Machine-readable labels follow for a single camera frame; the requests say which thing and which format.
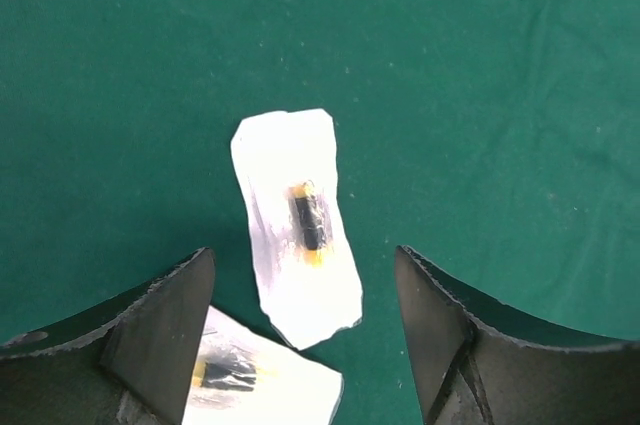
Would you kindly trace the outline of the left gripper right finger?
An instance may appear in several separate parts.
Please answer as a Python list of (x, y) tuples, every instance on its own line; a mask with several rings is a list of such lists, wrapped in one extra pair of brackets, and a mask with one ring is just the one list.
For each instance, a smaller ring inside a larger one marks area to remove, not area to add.
[(638, 342), (522, 312), (408, 246), (395, 279), (423, 423), (638, 423)]

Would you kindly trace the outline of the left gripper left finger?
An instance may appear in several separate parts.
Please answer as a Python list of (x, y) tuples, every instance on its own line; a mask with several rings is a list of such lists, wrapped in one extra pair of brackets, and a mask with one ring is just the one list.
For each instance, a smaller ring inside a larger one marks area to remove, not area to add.
[(4, 424), (179, 424), (213, 294), (200, 248), (153, 280), (1, 346)]

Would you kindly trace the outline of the suture packet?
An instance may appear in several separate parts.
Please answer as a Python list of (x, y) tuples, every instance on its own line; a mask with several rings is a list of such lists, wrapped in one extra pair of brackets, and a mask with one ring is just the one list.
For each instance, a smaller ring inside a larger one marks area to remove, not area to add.
[(298, 350), (360, 323), (363, 286), (337, 203), (337, 141), (323, 109), (243, 119), (231, 156), (259, 302)]
[(183, 422), (329, 425), (343, 387), (339, 372), (210, 307)]

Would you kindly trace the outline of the dark green surgical cloth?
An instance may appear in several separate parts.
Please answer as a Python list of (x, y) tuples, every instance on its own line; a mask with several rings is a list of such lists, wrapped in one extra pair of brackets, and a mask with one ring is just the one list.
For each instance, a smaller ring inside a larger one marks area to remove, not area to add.
[(406, 244), (590, 333), (639, 335), (639, 0), (1, 0), (1, 337), (191, 251), (261, 334), (239, 121), (320, 107), (364, 318), (309, 351), (339, 424), (421, 420)]

